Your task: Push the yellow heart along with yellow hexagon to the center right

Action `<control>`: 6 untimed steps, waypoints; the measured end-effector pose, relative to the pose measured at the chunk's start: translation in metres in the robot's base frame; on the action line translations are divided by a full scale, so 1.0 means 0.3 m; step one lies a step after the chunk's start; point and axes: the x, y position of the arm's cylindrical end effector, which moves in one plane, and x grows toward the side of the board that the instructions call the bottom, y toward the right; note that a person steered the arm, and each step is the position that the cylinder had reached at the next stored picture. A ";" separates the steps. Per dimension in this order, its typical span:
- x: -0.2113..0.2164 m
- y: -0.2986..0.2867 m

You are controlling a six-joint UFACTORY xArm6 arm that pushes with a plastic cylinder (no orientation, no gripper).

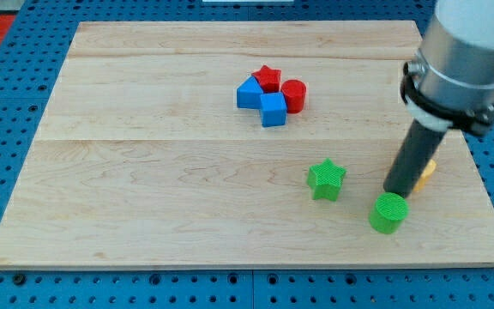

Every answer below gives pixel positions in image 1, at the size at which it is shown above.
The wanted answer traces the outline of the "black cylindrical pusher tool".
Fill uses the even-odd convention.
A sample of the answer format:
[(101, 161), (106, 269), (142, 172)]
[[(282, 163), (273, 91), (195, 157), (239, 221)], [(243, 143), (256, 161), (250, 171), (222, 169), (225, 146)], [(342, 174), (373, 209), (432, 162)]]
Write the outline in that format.
[(383, 182), (383, 189), (408, 197), (444, 136), (444, 132), (428, 129), (413, 120)]

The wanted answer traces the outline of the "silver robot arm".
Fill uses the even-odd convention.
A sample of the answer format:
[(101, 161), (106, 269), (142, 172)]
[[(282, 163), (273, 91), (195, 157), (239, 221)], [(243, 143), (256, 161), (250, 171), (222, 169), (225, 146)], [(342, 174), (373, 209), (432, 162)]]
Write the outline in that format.
[(439, 0), (400, 94), (413, 122), (383, 183), (408, 197), (449, 130), (494, 126), (494, 0)]

